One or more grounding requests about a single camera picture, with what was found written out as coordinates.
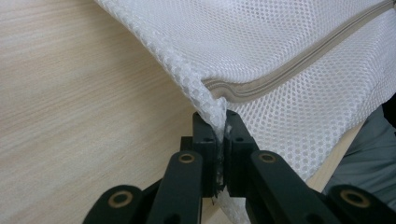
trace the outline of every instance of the zipper tape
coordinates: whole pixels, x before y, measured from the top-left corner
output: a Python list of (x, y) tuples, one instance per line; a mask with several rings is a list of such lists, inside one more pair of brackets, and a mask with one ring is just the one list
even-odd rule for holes
[(317, 44), (306, 49), (264, 77), (246, 83), (231, 83), (214, 78), (203, 80), (203, 82), (216, 99), (225, 97), (229, 102), (233, 103), (254, 100), (302, 72), (317, 59), (359, 30), (364, 24), (393, 7), (393, 1), (387, 0), (365, 9), (334, 29), (319, 40)]

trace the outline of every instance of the gray fabric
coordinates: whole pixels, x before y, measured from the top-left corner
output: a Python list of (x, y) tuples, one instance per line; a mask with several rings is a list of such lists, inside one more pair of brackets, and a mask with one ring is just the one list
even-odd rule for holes
[(380, 106), (362, 126), (323, 192), (340, 184), (357, 186), (396, 211), (395, 132)]

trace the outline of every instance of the wood grain surface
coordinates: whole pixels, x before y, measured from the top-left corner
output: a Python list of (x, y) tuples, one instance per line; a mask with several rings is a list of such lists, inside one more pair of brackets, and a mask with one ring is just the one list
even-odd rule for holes
[[(107, 189), (146, 188), (193, 111), (93, 1), (1, 1), (0, 223), (81, 223)], [(229, 220), (204, 200), (203, 223)]]

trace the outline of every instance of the screw hole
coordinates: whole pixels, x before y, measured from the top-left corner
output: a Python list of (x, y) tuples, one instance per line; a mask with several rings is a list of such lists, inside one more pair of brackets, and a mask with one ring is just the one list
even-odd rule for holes
[(341, 198), (349, 204), (360, 208), (370, 206), (370, 201), (361, 193), (352, 189), (343, 189), (340, 192)]
[(133, 194), (127, 190), (120, 190), (115, 192), (108, 199), (108, 205), (113, 208), (121, 208), (125, 205), (128, 205), (133, 198)]
[(178, 160), (183, 163), (191, 163), (195, 160), (195, 158), (191, 154), (186, 153), (186, 154), (179, 156)]
[(179, 224), (180, 221), (180, 215), (172, 214), (165, 218), (163, 224)]
[(259, 155), (260, 160), (268, 163), (272, 163), (276, 161), (276, 157), (269, 153), (262, 153)]
[(308, 214), (307, 216), (305, 216), (305, 220), (308, 221), (308, 223), (311, 224), (322, 224), (324, 223), (323, 219), (318, 216), (317, 214)]

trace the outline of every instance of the brass insert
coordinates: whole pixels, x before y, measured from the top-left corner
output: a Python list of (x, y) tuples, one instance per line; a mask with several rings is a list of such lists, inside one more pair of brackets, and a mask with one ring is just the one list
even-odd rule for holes
[(127, 190), (120, 190), (111, 195), (111, 197), (108, 199), (108, 205), (113, 208), (121, 208), (125, 205), (128, 205), (132, 201), (133, 197), (134, 196), (131, 192)]
[(276, 161), (276, 157), (269, 154), (269, 153), (262, 153), (259, 155), (259, 159), (264, 161), (264, 162), (268, 162), (268, 163), (272, 163)]
[(189, 153), (182, 154), (178, 157), (178, 160), (183, 163), (191, 163), (195, 160), (195, 157)]
[(370, 206), (370, 201), (363, 194), (352, 190), (352, 189), (343, 189), (340, 192), (341, 198), (344, 199), (347, 203), (350, 203), (359, 208), (366, 208)]

